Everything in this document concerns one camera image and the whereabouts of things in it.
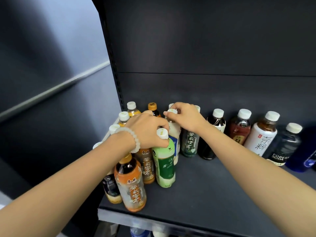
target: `white bottle cap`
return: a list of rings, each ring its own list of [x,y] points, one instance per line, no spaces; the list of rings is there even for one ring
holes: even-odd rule
[[[135,103],[134,101],[128,102],[128,103],[127,103],[127,108],[128,108],[129,110],[135,109],[135,108],[136,108],[136,103]]]
[[[175,113],[175,114],[178,113],[178,111],[177,111],[176,109],[169,109],[168,112],[173,112],[173,113]]]
[[[214,109],[213,116],[216,118],[222,118],[224,115],[224,111],[222,109]]]
[[[117,128],[120,128],[119,124],[114,124],[109,127],[110,135],[113,135]]]
[[[153,236],[154,236],[154,237],[168,237],[169,234],[165,234],[165,233],[162,233],[162,232],[158,232],[158,231],[153,230]]]
[[[270,121],[277,121],[280,117],[280,114],[275,111],[268,111],[265,115],[265,118]]]
[[[128,112],[127,111],[122,111],[118,114],[118,117],[121,121],[127,121],[130,116],[128,115]]]
[[[195,107],[197,108],[197,111],[200,113],[201,108],[198,105],[195,105]]]
[[[296,123],[288,123],[286,126],[286,130],[294,134],[300,133],[302,129],[303,127]]]
[[[92,149],[98,147],[98,146],[101,145],[102,143],[103,143],[103,141],[96,143],[96,144],[92,147]]]
[[[157,130],[157,135],[161,138],[161,139],[168,139],[168,131],[165,128],[159,128]]]
[[[251,116],[251,111],[247,109],[240,109],[238,112],[238,117],[241,119],[248,120]]]

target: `bracelet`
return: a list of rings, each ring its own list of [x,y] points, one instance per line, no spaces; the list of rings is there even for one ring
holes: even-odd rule
[[[133,149],[133,150],[131,151],[131,153],[136,153],[136,152],[138,152],[139,149],[140,149],[140,142],[139,142],[139,139],[137,138],[137,135],[135,134],[135,132],[132,131],[132,130],[131,130],[130,128],[128,128],[128,127],[120,127],[120,128],[117,128],[117,129],[116,129],[115,133],[118,133],[118,132],[120,132],[120,131],[127,131],[128,133],[130,133],[130,134],[132,135],[132,137],[133,137],[134,140],[135,140],[136,147],[135,147],[135,149]]]

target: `hand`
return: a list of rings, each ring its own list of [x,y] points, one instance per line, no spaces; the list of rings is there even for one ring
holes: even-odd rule
[[[199,134],[203,129],[203,126],[207,123],[204,117],[198,112],[195,105],[176,102],[172,105],[171,109],[178,109],[178,114],[168,111],[164,111],[163,114],[188,131]]]
[[[144,111],[142,114],[134,115],[125,124],[137,135],[140,148],[164,147],[169,145],[168,139],[161,139],[157,135],[157,129],[162,126],[169,131],[168,121],[161,117],[153,115],[152,111]]]

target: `shelf surface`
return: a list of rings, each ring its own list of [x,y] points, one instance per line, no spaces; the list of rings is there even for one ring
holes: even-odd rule
[[[316,189],[314,170],[296,173],[285,169]],[[146,206],[137,213],[129,212],[123,203],[110,203],[106,197],[102,199],[99,208],[211,233],[222,233],[223,236],[284,236],[239,187],[217,158],[204,160],[198,156],[185,158],[180,155],[176,165],[175,183],[165,189],[154,182],[145,185],[145,190]]]

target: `person's left hand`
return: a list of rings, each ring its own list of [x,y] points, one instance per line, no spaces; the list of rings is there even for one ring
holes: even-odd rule
[[[124,127],[128,127],[135,132],[140,142],[140,148],[142,149],[151,147],[167,148],[169,140],[161,139],[157,135],[157,129],[160,126],[169,131],[168,121],[164,118],[154,116],[153,112],[148,110],[131,117]]]

